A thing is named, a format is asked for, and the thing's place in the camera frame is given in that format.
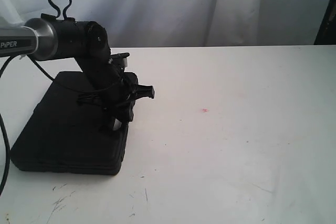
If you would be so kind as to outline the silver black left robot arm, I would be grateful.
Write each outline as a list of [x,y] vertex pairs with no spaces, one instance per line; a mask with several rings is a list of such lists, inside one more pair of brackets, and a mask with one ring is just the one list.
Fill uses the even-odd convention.
[[28,56],[40,61],[74,58],[93,87],[79,91],[80,102],[99,97],[113,117],[121,122],[133,120],[137,99],[154,98],[153,86],[138,84],[136,75],[125,72],[128,52],[112,54],[106,30],[96,22],[57,20],[42,14],[22,27],[1,28],[1,57]]

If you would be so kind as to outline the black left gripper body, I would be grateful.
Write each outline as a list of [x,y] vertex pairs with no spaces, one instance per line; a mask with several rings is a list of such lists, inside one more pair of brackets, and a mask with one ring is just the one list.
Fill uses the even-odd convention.
[[90,91],[89,93],[79,94],[76,103],[78,105],[98,106],[121,122],[132,122],[135,102],[122,103],[131,95],[127,80],[129,80],[131,84],[138,84],[138,78],[135,73],[125,73],[124,77],[123,80],[115,83],[112,87],[104,91]]

